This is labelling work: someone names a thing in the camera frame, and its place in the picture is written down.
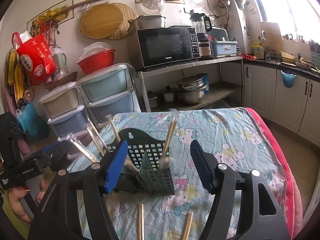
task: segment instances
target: silver bolt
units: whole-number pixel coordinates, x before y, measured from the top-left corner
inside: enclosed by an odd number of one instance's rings
[[[100,168],[100,164],[99,163],[94,163],[91,165],[91,168],[94,169],[94,170],[97,170]]]
[[[63,175],[65,175],[67,172],[66,172],[66,170],[60,170],[59,172],[58,172],[58,175],[59,176],[63,176]]]
[[[253,170],[253,171],[251,171],[251,173],[253,176],[256,176],[256,177],[260,176],[260,171]]]
[[[220,170],[226,170],[226,169],[227,169],[227,165],[225,165],[224,163],[220,163],[220,164],[218,165],[218,168],[219,168]]]

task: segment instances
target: cable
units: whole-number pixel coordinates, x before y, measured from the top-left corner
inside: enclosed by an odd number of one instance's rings
[[[222,1],[223,4],[225,5],[227,11],[226,11],[225,14],[220,15],[220,16],[217,16],[217,15],[215,15],[214,12],[212,11],[212,9],[211,9],[211,7],[210,7],[210,5],[209,5],[209,1],[207,0],[207,4],[208,4],[208,7],[209,7],[210,11],[212,12],[213,16],[216,17],[217,19],[220,18],[220,17],[223,17],[223,16],[227,15],[227,13],[228,13],[228,6],[227,6],[227,4],[226,4],[223,0],[221,0],[221,1]]]

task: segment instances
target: blender handle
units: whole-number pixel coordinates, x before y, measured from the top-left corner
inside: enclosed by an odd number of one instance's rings
[[[207,28],[206,22],[209,22],[209,25],[210,25],[209,29]],[[205,25],[205,27],[207,29],[207,32],[212,30],[212,24],[211,24],[210,18],[208,16],[204,16],[204,25]]]

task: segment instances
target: black countertop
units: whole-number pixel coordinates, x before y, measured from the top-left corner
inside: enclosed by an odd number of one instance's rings
[[[295,73],[299,76],[303,76],[305,78],[309,78],[313,81],[319,82],[320,83],[320,73],[315,72],[313,70],[304,70],[300,68],[295,68],[295,67],[289,67],[284,64],[276,64],[272,63],[269,61],[263,61],[263,60],[243,60],[244,64],[249,64],[249,65],[257,65],[257,66],[263,66],[263,67],[269,67],[269,68],[275,68],[283,71],[289,71],[291,73]]]

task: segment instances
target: blender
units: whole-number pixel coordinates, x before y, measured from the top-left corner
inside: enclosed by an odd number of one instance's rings
[[[201,59],[213,58],[213,50],[211,41],[208,37],[208,31],[212,30],[210,18],[204,13],[193,13],[190,18],[192,26],[196,30],[199,44],[199,52]]]

